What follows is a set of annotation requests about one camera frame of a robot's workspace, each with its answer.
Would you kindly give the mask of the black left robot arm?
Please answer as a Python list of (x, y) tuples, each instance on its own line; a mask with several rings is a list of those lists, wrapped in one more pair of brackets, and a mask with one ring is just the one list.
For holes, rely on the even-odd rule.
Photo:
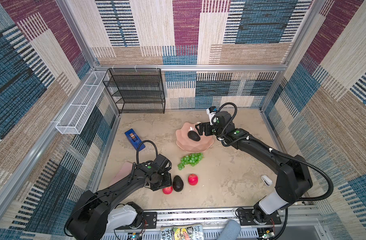
[(99, 240), (120, 227), (139, 228), (143, 209), (134, 202), (122, 205), (122, 201), (143, 187), (152, 191), (170, 187), (171, 168), (171, 161), (159, 154), (154, 161), (133, 163), (131, 172), (113, 185), (95, 193), (84, 192), (65, 223), (65, 233), (77, 240)]

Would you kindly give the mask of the dark avocado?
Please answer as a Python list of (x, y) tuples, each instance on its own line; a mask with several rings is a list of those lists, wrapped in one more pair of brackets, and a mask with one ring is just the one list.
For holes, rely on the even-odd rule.
[(175, 176), (173, 179), (173, 190), (181, 192), (184, 188), (184, 182), (180, 176)]
[(188, 131), (188, 138), (192, 141), (199, 142), (201, 140), (200, 135), (195, 131)]

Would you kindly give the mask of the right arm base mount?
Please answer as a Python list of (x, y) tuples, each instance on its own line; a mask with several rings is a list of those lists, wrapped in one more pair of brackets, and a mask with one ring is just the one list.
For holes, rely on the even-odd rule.
[(239, 219), (241, 226), (282, 224), (282, 220), (280, 218), (278, 210), (268, 215), (260, 208), (257, 209), (237, 208), (235, 210), (235, 215)]

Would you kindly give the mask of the pink cutting board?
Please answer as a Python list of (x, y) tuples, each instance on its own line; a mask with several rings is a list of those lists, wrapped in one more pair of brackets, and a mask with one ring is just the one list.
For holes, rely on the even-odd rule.
[(118, 181), (124, 179), (125, 177), (127, 177), (132, 172), (132, 168), (133, 168), (133, 163), (125, 162), (122, 165), (119, 172), (116, 174), (116, 176), (111, 180), (111, 182), (109, 183), (109, 186), (111, 186), (111, 185), (117, 183)]

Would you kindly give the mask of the pink fruit bowl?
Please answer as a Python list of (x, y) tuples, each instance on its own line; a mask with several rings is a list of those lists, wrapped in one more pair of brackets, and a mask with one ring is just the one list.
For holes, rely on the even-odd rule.
[(188, 153), (203, 153), (215, 142), (212, 136), (200, 136), (195, 125), (188, 122), (176, 130), (176, 138), (177, 146)]

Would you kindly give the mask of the small white device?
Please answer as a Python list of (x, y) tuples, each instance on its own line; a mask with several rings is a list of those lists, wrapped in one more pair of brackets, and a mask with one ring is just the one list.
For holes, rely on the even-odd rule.
[(273, 184), (273, 181), (268, 176), (266, 176), (266, 175), (262, 175), (261, 176), (261, 180), (264, 182), (264, 184), (267, 187), (270, 187)]

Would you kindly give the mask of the red apple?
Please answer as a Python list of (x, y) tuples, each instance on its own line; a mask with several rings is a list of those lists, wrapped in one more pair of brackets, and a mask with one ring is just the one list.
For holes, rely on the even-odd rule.
[(170, 195), (172, 192), (173, 192), (173, 187), (166, 187), (166, 188), (163, 188), (163, 193), (165, 195)]
[(195, 175), (195, 174), (191, 174), (191, 175), (189, 175), (189, 176), (188, 176), (188, 182), (189, 182), (189, 184), (190, 184), (191, 186), (195, 186), (195, 185), (197, 185), (197, 184), (198, 184), (198, 182), (199, 182), (199, 178), (198, 178), (198, 176), (197, 176), (197, 175)]

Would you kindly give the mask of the blue tape dispenser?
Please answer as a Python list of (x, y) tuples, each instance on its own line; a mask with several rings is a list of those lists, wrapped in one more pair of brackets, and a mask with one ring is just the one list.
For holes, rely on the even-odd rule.
[(131, 143), (131, 145), (134, 147), (135, 150), (138, 149), (138, 146), (142, 142), (140, 137), (136, 134), (136, 132), (133, 129), (130, 129), (125, 132), (125, 136), (127, 137), (128, 141)]

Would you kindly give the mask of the green grape bunch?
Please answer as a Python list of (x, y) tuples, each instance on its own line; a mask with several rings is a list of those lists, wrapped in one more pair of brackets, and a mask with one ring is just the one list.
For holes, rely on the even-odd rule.
[(178, 164), (178, 169), (182, 170), (186, 165), (192, 167), (196, 166), (204, 158), (203, 153), (192, 153), (190, 155), (183, 156), (180, 163)]

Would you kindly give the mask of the grey padded cylinder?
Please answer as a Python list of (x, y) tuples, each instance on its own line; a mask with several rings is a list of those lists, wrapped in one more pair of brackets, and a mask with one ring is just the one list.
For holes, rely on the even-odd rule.
[(235, 220), (229, 220), (217, 240), (236, 240), (241, 232), (241, 225)]

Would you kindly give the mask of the printed snack bag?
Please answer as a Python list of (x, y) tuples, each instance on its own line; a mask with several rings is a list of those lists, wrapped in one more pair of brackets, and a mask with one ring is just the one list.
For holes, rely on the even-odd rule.
[(161, 240), (204, 240), (203, 225), (169, 226), (161, 228)]

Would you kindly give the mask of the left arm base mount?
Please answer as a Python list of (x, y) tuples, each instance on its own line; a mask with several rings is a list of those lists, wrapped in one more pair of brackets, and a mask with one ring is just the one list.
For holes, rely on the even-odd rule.
[[(130, 224), (130, 225), (125, 225), (123, 227), (114, 229), (114, 234), (117, 240), (142, 240), (143, 239), (143, 235), (146, 232), (147, 228), (151, 228), (151, 229), (155, 229), (156, 228), (156, 224), (157, 224), (157, 218), (158, 218), (158, 213), (157, 212), (144, 212), (144, 210), (137, 204), (135, 204), (134, 202), (129, 202), (125, 205), (128, 207), (132, 207), (135, 212), (136, 212), (136, 216), (134, 218), (134, 221)], [(133, 233), (127, 233), (126, 236), (122, 236), (120, 237), (119, 234), (117, 233), (117, 230), (119, 229), (132, 229), (132, 230), (140, 230), (139, 232), (133, 232)]]

